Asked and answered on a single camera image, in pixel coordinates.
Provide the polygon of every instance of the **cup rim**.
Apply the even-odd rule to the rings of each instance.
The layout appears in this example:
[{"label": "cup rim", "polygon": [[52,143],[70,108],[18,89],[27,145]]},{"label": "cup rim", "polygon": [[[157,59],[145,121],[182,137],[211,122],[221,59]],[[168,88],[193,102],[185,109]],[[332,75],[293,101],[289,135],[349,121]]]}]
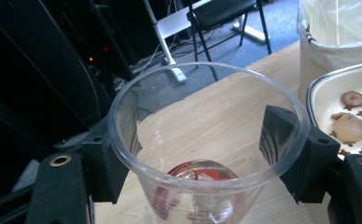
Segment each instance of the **cup rim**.
[{"label": "cup rim", "polygon": [[[237,179],[230,179],[230,180],[216,180],[216,184],[212,185],[212,181],[199,181],[199,180],[188,180],[182,179],[179,177],[175,177],[172,175],[167,175],[161,171],[158,171],[148,165],[143,164],[140,160],[135,158],[132,153],[130,153],[126,147],[123,145],[120,137],[117,133],[115,128],[115,112],[117,109],[118,104],[121,102],[124,93],[126,93],[134,83],[138,82],[145,77],[149,77],[153,74],[157,74],[159,71],[168,70],[176,67],[182,66],[192,66],[192,65],[199,65],[199,66],[219,66],[219,67],[226,67],[229,69],[234,69],[235,72],[244,72],[251,76],[257,77],[263,81],[268,82],[269,84],[273,85],[273,87],[277,88],[281,91],[290,101],[290,103],[294,106],[295,113],[300,119],[300,123],[298,124],[298,132],[295,135],[295,141],[291,145],[291,150],[288,151],[282,159],[276,162],[274,165],[270,166],[268,169],[254,173],[252,175],[241,176]],[[310,130],[310,121],[302,103],[299,101],[296,95],[294,95],[291,91],[289,91],[286,87],[284,87],[279,82],[271,79],[269,77],[263,76],[260,73],[254,72],[252,70],[233,66],[225,63],[211,63],[211,62],[193,62],[193,63],[175,63],[163,66],[158,69],[151,70],[149,72],[143,73],[139,77],[134,78],[130,81],[123,89],[119,92],[116,96],[115,100],[113,101],[109,113],[108,113],[108,121],[107,121],[107,130],[108,130],[108,137],[110,144],[117,154],[118,158],[135,174],[139,176],[139,178],[144,177],[150,181],[158,183],[161,186],[176,186],[177,188],[182,189],[201,189],[201,188],[210,188],[210,189],[246,189],[255,186],[260,186],[267,181],[273,179],[276,176],[282,175],[285,171],[287,171],[291,165],[295,162],[298,158],[300,152],[303,149],[303,145],[307,139],[308,132]]]}]

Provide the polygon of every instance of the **wooden table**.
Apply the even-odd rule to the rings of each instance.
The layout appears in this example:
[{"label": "wooden table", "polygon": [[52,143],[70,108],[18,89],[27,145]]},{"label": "wooden table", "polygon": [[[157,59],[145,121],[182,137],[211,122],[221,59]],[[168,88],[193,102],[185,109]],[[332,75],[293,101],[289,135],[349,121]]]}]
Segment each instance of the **wooden table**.
[{"label": "wooden table", "polygon": [[[299,42],[251,64],[250,70],[271,77],[294,94],[299,92]],[[242,223],[328,223],[326,196],[320,204],[296,204],[280,179],[273,180],[260,193]],[[156,223],[137,176],[130,172],[118,204],[96,203],[99,224]]]}]

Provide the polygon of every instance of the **clear plastic cup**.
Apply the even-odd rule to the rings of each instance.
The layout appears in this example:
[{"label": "clear plastic cup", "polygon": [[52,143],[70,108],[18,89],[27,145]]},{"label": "clear plastic cup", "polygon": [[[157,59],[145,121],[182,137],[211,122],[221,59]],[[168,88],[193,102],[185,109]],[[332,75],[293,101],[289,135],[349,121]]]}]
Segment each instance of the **clear plastic cup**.
[{"label": "clear plastic cup", "polygon": [[[177,82],[174,70],[187,81]],[[267,105],[295,114],[281,139],[262,127]],[[158,223],[239,223],[265,184],[296,160],[309,129],[303,105],[285,87],[221,63],[143,74],[108,114],[111,145],[138,175]]]}]

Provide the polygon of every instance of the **bin liner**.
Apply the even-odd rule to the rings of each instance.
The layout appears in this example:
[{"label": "bin liner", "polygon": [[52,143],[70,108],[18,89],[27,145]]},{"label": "bin liner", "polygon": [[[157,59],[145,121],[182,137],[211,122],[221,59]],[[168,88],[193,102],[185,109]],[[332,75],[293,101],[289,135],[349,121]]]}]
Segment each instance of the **bin liner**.
[{"label": "bin liner", "polygon": [[300,47],[328,70],[362,63],[362,0],[299,0]]}]

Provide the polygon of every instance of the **trash bin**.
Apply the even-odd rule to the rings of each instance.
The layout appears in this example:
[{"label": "trash bin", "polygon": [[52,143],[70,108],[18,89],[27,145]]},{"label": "trash bin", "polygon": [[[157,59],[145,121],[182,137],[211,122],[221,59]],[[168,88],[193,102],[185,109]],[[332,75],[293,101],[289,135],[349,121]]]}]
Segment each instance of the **trash bin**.
[{"label": "trash bin", "polygon": [[362,63],[362,0],[299,0],[299,99],[333,70]]}]

